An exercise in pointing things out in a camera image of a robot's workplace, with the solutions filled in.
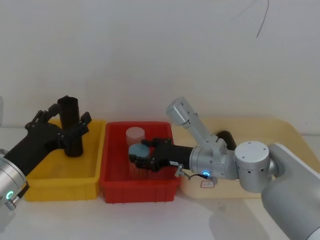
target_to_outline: white table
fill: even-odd
[[[0,128],[0,148],[11,149],[21,128]],[[320,136],[305,136],[320,158]],[[106,204],[91,201],[26,202],[0,208],[1,240],[287,240],[260,199]]]

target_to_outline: black cylinder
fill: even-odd
[[[71,96],[64,96],[58,100],[60,109],[60,121],[64,131],[72,128],[80,121],[78,99]],[[64,149],[68,157],[80,157],[84,153],[82,136],[72,140],[67,148]]]
[[[237,144],[234,140],[234,137],[229,131],[220,131],[216,134],[216,136],[220,139],[223,139],[226,143],[226,148],[229,150],[235,150]]]

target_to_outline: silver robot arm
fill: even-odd
[[[173,101],[166,113],[199,144],[189,158],[193,173],[239,178],[246,191],[262,193],[264,208],[291,240],[320,239],[320,177],[289,149],[247,141],[235,151],[227,150],[225,141],[207,130],[183,97]]]

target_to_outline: plastic bin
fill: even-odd
[[[50,121],[58,126],[59,119]],[[84,152],[68,157],[64,150],[51,152],[28,176],[27,201],[93,200],[99,195],[99,176],[106,122],[92,120],[83,138]]]
[[[246,141],[260,141],[266,145],[280,143],[290,149],[295,155],[308,164],[315,171],[320,172],[320,162],[306,144],[302,136],[289,123],[263,117],[206,117],[201,119],[208,130],[214,134],[227,130],[231,132],[237,144]],[[175,144],[195,147],[196,141],[181,126],[172,126]],[[206,185],[201,177],[188,180],[181,177],[180,189],[184,194],[197,199],[243,199],[260,198],[260,193],[245,191],[238,180],[218,179],[218,184],[213,188]]]
[[[165,167],[159,172],[149,171],[146,179],[129,177],[126,130],[140,127],[145,138],[172,138],[167,122],[111,122],[106,125],[102,156],[100,186],[106,203],[171,202],[176,195],[179,178],[176,168]]]

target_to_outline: beige tray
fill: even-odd
[[[202,118],[204,125],[214,134],[227,130],[237,144],[245,141],[260,141],[266,145],[280,143],[289,148],[311,168],[320,172],[320,162],[302,136],[289,123],[274,118],[253,117],[208,117]],[[175,145],[195,147],[196,142],[181,126],[172,126]],[[243,190],[238,180],[218,179],[214,188],[201,188],[203,178],[181,178],[180,189],[191,198],[198,199],[235,199],[260,198],[260,194]]]

